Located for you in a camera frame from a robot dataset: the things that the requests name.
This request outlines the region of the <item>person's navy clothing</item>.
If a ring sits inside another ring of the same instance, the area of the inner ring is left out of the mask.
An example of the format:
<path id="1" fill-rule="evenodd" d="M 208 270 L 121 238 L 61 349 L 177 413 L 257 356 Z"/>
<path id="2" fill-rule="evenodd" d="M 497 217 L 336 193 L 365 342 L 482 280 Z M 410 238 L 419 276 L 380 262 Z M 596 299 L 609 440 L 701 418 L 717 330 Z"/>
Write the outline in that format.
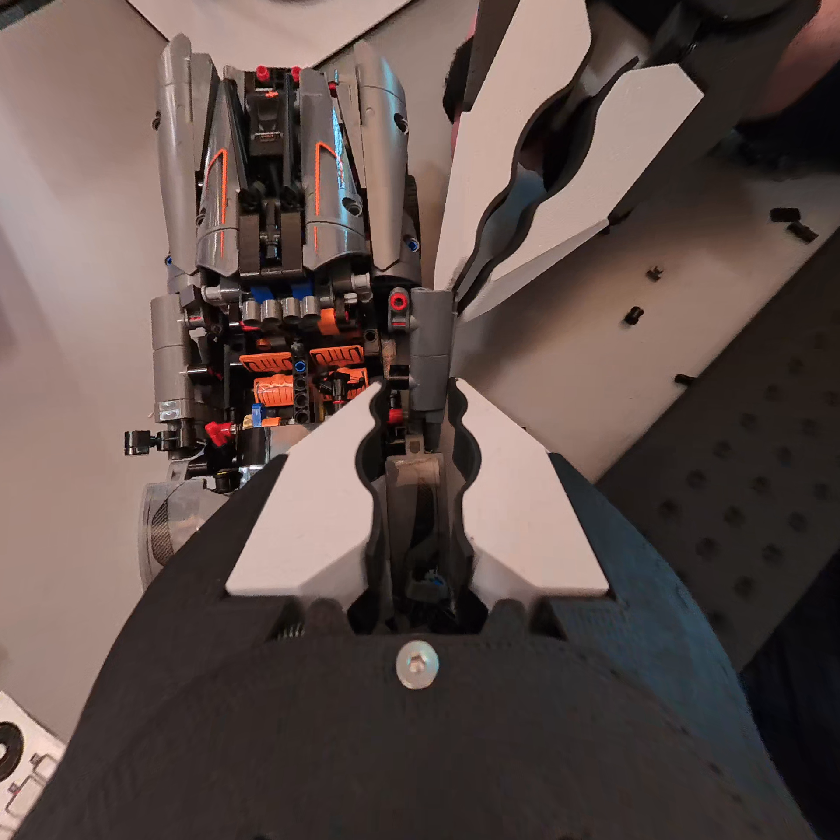
<path id="1" fill-rule="evenodd" d="M 802 599 L 741 672 L 764 745 L 820 838 L 839 838 L 838 610 Z"/>

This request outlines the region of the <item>grey orange lego car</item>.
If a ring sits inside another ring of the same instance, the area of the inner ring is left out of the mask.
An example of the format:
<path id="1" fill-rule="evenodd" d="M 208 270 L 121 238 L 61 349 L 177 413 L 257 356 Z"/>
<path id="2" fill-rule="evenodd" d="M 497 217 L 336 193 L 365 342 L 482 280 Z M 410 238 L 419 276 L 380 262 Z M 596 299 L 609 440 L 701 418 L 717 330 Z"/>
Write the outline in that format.
<path id="1" fill-rule="evenodd" d="M 218 71 L 176 35 L 161 53 L 153 129 L 169 252 L 150 304 L 161 452 L 143 489 L 148 586 L 237 490 L 371 384 L 356 465 L 374 499 L 358 632 L 474 633 L 487 609 L 458 587 L 445 420 L 451 294 L 423 288 L 402 83 L 364 41 L 350 73 Z"/>

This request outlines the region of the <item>person's right hand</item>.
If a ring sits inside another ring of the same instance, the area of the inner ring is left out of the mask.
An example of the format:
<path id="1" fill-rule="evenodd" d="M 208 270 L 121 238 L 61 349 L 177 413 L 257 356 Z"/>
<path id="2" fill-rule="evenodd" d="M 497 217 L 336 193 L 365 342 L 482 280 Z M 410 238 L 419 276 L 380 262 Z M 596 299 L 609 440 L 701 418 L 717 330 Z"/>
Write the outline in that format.
<path id="1" fill-rule="evenodd" d="M 839 2 L 821 1 L 773 69 L 745 120 L 768 119 L 801 100 L 839 61 Z"/>

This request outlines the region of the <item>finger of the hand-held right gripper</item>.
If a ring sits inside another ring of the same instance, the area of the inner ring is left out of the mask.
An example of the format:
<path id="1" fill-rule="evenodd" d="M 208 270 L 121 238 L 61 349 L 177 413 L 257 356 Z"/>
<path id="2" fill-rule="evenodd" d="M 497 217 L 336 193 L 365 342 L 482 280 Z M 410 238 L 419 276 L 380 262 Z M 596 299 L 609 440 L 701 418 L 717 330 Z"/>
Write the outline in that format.
<path id="1" fill-rule="evenodd" d="M 437 247 L 434 289 L 456 288 L 487 220 L 511 191 L 524 138 L 574 84 L 592 45 L 584 1 L 522 1 L 484 80 L 465 102 Z"/>
<path id="2" fill-rule="evenodd" d="M 467 322 L 500 305 L 603 230 L 702 98 L 677 64 L 622 68 L 584 104 L 560 174 L 481 270 L 476 291 L 458 306 L 459 318 Z"/>

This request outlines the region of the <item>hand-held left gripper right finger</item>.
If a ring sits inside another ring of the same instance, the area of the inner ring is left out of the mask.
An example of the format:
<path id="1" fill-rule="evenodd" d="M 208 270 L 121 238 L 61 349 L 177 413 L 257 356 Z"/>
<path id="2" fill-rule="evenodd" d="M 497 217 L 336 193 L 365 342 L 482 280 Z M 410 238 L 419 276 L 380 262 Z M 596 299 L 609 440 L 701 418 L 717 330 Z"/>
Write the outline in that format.
<path id="1" fill-rule="evenodd" d="M 607 577 L 551 455 L 465 380 L 448 384 L 455 497 L 454 580 L 491 612 L 555 597 L 599 599 Z"/>

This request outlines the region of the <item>white book stand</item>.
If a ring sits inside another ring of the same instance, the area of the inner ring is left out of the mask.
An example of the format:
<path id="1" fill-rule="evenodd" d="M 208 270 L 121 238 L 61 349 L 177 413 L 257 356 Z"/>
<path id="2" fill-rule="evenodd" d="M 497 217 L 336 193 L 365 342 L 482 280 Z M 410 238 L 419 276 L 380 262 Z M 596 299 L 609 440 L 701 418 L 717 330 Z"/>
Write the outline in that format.
<path id="1" fill-rule="evenodd" d="M 314 67 L 407 1 L 130 1 L 167 40 L 185 35 L 217 67 Z"/>

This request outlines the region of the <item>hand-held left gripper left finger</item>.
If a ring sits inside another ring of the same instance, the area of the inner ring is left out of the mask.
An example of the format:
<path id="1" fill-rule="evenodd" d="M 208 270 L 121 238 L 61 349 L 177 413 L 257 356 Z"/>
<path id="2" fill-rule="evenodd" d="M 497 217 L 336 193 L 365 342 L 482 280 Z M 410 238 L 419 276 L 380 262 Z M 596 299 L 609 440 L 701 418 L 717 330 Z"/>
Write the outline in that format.
<path id="1" fill-rule="evenodd" d="M 291 596 L 349 608 L 365 591 L 374 499 L 356 465 L 375 430 L 371 384 L 295 443 L 226 581 L 231 596 Z"/>

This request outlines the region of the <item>lego sticker sheet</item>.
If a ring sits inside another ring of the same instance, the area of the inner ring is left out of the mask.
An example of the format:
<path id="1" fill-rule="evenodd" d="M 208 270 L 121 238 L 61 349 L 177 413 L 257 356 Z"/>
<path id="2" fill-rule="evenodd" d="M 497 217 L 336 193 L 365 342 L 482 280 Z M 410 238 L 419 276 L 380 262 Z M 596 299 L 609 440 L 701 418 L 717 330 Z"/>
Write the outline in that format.
<path id="1" fill-rule="evenodd" d="M 62 760 L 66 744 L 1 692 L 1 838 L 14 838 Z"/>

